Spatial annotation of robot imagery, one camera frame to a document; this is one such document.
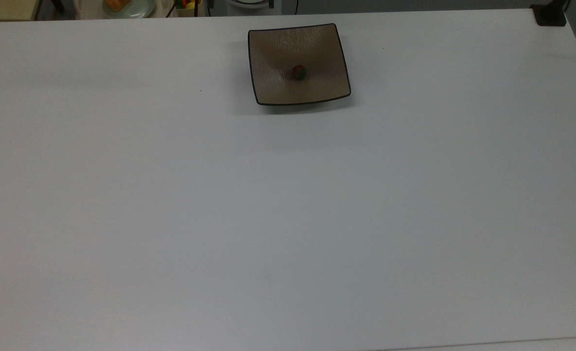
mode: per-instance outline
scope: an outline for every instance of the black cable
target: black cable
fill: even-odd
[[[171,6],[171,9],[169,10],[169,14],[167,14],[167,18],[169,18],[170,14],[175,9],[175,5],[177,5],[177,0],[173,0],[173,6]]]

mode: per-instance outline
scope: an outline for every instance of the bowl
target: bowl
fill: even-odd
[[[351,94],[335,24],[254,30],[248,33],[249,66],[260,105],[312,104]],[[305,67],[305,77],[293,74]]]

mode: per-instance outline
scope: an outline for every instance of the plate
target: plate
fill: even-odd
[[[103,13],[107,18],[112,19],[149,17],[155,7],[155,0],[131,0],[121,11],[113,12],[105,6],[105,2],[102,2]]]
[[[248,33],[249,66],[260,105],[299,105],[351,94],[335,24],[254,30]],[[292,69],[304,66],[302,80]]]

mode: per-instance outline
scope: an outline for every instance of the black object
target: black object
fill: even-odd
[[[535,22],[540,26],[564,27],[567,23],[563,6],[568,0],[553,0],[547,5],[531,5],[535,14]]]
[[[64,5],[62,4],[62,1],[60,0],[52,0],[52,4],[54,4],[54,7],[56,8],[56,11],[60,12],[60,13],[64,13]]]

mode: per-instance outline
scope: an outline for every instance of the green plate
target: green plate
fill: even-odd
[[[112,12],[102,3],[103,12],[107,18],[122,19],[122,18],[144,18],[149,17],[153,12],[156,2],[154,0],[131,0],[121,11]]]

